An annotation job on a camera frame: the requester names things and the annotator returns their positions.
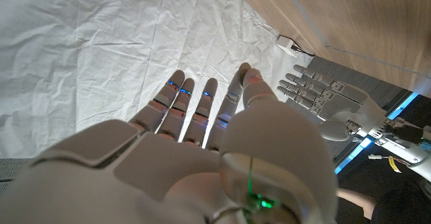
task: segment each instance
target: wire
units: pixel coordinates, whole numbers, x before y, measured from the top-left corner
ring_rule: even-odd
[[[302,50],[301,48],[298,48],[298,47],[297,47],[297,46],[295,46],[295,45],[292,45],[290,48],[291,48],[292,50],[297,51],[297,52],[301,52],[301,53],[307,54],[307,55],[308,55],[308,56],[310,56],[310,57],[314,57],[314,54],[308,53],[308,52],[306,52],[306,51]]]
[[[393,157],[393,156],[388,156],[388,157],[384,157],[384,156],[380,156],[380,155],[370,155],[370,156],[368,156],[368,158],[369,159],[388,159],[388,158],[390,158],[390,157],[392,157],[395,161],[397,161],[397,162],[399,162],[399,163],[402,163],[403,165],[406,165],[406,166],[411,166],[411,164],[410,163],[408,163],[408,162],[406,162],[405,160],[403,160],[403,159],[399,159],[399,158],[397,158],[397,157]]]
[[[3,182],[12,182],[12,181],[13,181],[13,178],[0,179],[0,183],[3,183]]]

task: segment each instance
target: wooden surface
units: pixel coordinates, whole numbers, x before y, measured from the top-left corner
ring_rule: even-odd
[[[431,97],[431,0],[245,0],[281,35]]]

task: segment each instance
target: wrinkled white sheet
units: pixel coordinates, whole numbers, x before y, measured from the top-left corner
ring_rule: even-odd
[[[0,158],[34,157],[97,122],[129,119],[177,69],[195,80],[187,126],[210,77],[213,120],[242,62],[275,89],[311,60],[279,49],[243,0],[0,2]]]

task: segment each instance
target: white connector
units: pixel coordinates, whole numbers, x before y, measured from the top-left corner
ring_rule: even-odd
[[[383,157],[381,155],[369,155],[368,159],[382,159]]]
[[[292,46],[297,46],[298,48],[299,46],[290,38],[280,36],[277,40],[277,45],[290,56],[298,57],[300,54],[297,50],[292,49]]]

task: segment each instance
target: white robotic hand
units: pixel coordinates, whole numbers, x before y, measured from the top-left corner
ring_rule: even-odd
[[[311,81],[288,73],[286,78],[296,85],[281,80],[282,87],[279,86],[278,90],[325,120],[319,125],[323,138],[345,141],[353,134],[365,137],[386,118],[385,111],[361,89],[300,65],[295,65],[294,69]],[[327,86],[327,89],[317,85],[316,81]]]
[[[334,218],[337,181],[319,132],[277,101],[258,70],[245,63],[232,80],[209,134],[211,151],[199,146],[217,81],[207,82],[178,143],[194,84],[184,78],[175,72],[130,122],[101,122],[40,154],[0,199],[0,222],[329,223]],[[243,90],[246,110],[234,115]]]
[[[277,89],[310,110],[324,122],[318,125],[323,138],[345,141],[350,135],[370,135],[375,143],[408,162],[410,168],[431,181],[431,134],[402,118],[394,120],[363,90],[300,65],[294,70],[310,81],[290,73]]]

